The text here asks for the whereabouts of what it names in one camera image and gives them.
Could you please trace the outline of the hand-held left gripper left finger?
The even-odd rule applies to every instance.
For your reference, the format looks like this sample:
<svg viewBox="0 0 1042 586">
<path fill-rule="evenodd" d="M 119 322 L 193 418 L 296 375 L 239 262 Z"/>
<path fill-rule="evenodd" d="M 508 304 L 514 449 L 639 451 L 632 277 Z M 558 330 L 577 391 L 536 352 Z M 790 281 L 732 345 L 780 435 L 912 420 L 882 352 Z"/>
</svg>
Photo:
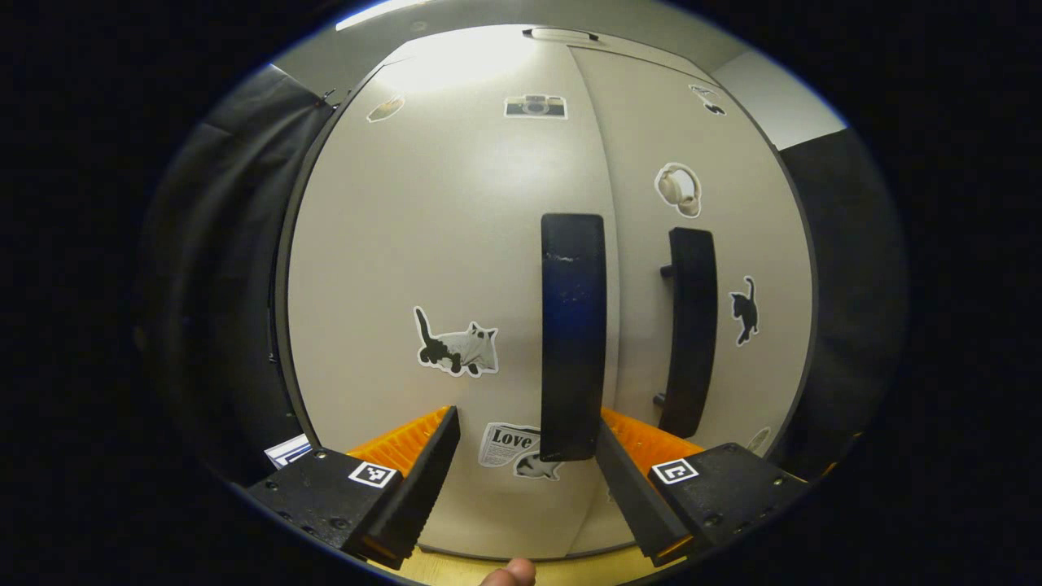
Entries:
<svg viewBox="0 0 1042 586">
<path fill-rule="evenodd" d="M 431 516 L 458 438 L 458 409 L 444 405 L 348 453 L 311 448 L 245 491 L 313 540 L 399 570 Z"/>
</svg>

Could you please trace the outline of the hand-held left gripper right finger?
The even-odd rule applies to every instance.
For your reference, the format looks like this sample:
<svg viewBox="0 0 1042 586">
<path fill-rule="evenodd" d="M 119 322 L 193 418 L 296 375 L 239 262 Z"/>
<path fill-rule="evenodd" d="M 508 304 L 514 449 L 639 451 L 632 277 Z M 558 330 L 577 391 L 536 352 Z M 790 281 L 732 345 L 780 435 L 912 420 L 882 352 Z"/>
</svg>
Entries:
<svg viewBox="0 0 1042 586">
<path fill-rule="evenodd" d="M 808 492 L 804 479 L 738 443 L 704 449 L 613 409 L 600 415 L 599 470 L 656 567 L 724 550 Z"/>
</svg>

